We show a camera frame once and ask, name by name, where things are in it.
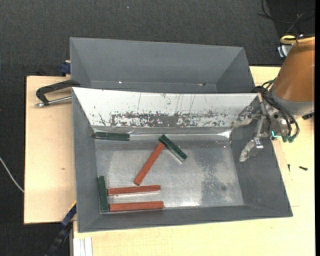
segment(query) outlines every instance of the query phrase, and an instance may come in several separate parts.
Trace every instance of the orange bar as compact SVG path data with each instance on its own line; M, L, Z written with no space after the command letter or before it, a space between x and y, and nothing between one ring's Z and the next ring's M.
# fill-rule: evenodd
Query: orange bar
M131 193L154 192L154 191L160 191L160 189L161 189L160 185L109 188L108 196L131 194Z
M110 212L137 211L137 210L156 210L165 207L163 201L149 202L125 202L109 204Z
M152 154L149 156L149 159L146 161L144 166L142 167L141 171L136 176L134 183L140 186L141 182L144 180L145 176L149 172L151 166L154 164L158 156L160 155L161 151L165 148L165 144L159 142L156 146Z

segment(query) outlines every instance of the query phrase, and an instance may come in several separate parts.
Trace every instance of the green block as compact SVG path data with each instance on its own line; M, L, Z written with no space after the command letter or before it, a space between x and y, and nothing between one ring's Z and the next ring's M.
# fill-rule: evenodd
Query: green block
M93 136L99 140L109 140L109 141L129 141L130 140L130 134L128 133L97 131L96 133L93 134Z
M171 151L181 162L187 159L187 155L176 146L166 135L162 135L159 141L165 145L165 147Z
M100 197L100 210L101 212L105 213L109 211L105 176L98 176L98 187Z

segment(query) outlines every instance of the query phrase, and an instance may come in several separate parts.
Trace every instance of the dark gray floor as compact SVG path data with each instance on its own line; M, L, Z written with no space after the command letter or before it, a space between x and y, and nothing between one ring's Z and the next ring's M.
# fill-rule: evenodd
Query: dark gray floor
M291 22L296 10L315 8L315 0L267 4L273 17ZM0 0L0 156L23 186L24 76L59 75L59 64L69 59L69 37L241 46L250 65L279 66L276 47L291 24L262 13L259 0ZM315 17L293 30L311 34L314 24ZM23 202L0 166L0 255L43 255L59 231L58 224L24 226Z

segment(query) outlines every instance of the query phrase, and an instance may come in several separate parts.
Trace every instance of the metal tray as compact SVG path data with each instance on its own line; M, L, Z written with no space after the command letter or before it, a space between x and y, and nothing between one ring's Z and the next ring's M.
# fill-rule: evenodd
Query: metal tray
M246 106L260 109L256 94L164 95L73 88L79 232L292 216L271 141L263 141L263 153L239 162L256 123L234 129L231 124ZM129 112L130 118L123 115ZM146 113L158 122L141 121ZM189 121L181 122L180 116ZM128 133L130 140L95 139L92 134L97 131ZM162 134L188 155L187 160L181 163L164 150L143 181L161 185L160 192L108 200L162 200L165 208L102 213L97 176L106 177L108 188L134 186Z

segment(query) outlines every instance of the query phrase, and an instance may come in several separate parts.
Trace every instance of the wooden board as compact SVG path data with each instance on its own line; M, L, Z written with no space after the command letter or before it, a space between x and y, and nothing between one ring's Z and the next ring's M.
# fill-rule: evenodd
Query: wooden board
M255 83L262 84L280 68L250 69ZM40 102L37 88L67 79L27 78L25 223L60 222L76 198L71 103L34 107ZM70 95L58 94L52 98ZM298 122L301 133L294 143L274 143L293 217L91 233L78 233L75 222L74 237L92 237L94 256L315 255L314 121Z
M71 101L37 108L36 90L69 77L28 76L25 115L24 223L60 222L76 200ZM71 89L48 94L53 100Z

